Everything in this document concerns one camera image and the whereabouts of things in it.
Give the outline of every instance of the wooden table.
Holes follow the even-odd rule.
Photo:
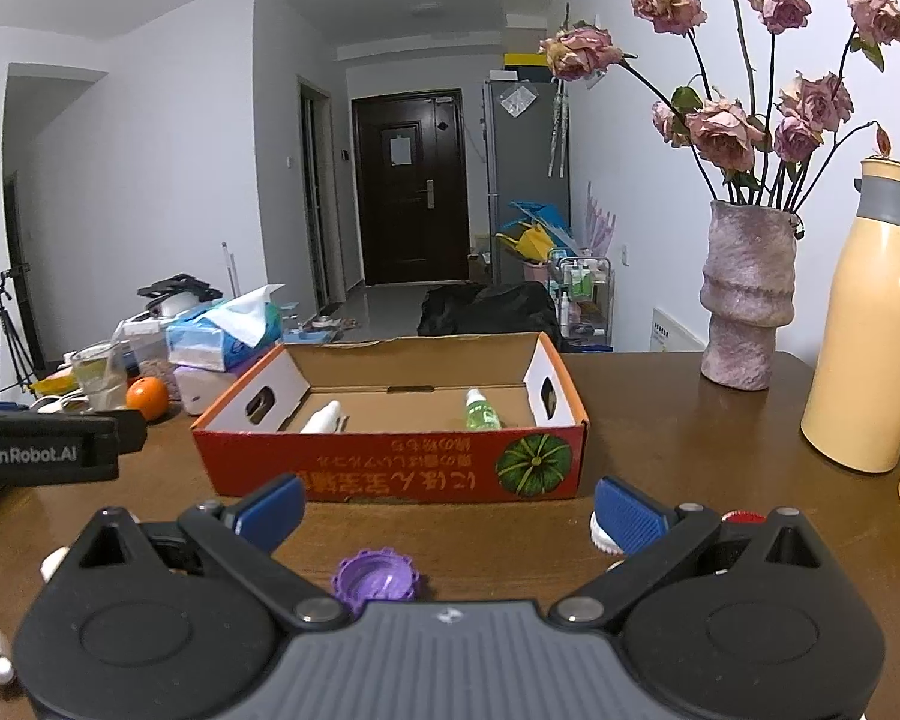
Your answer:
[[[799,434],[811,371],[778,354],[768,392],[703,380],[698,354],[578,355],[568,359],[592,425],[581,493],[622,475],[672,504],[718,511],[797,506],[810,515],[887,637],[871,720],[900,720],[899,472],[871,478],[833,466]],[[40,560],[73,540],[96,509],[119,504],[144,520],[174,519],[212,490],[177,418],[151,430],[115,482],[15,490],[0,504],[0,628],[12,634],[40,589]],[[327,586],[337,563],[364,547],[413,556],[440,599],[533,597],[547,608],[608,562],[590,545],[591,502],[469,506],[310,504],[276,557]],[[32,717],[0,696],[0,720]]]

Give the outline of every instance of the metal rack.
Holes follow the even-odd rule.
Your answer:
[[[605,257],[564,257],[551,250],[547,289],[557,305],[560,330],[572,346],[613,346],[616,275]],[[567,301],[564,317],[563,305]]]

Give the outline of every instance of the green bottle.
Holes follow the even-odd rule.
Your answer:
[[[487,403],[484,394],[478,389],[471,389],[466,394],[466,429],[499,430],[500,418],[492,405]]]

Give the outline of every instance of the yellow thermos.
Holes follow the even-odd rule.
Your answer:
[[[900,162],[866,159],[840,255],[803,435],[867,473],[900,457]]]

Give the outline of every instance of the green pumpkin picture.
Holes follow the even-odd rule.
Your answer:
[[[497,479],[508,493],[535,498],[556,490],[573,466],[570,445],[547,433],[527,436],[506,447],[497,461]]]

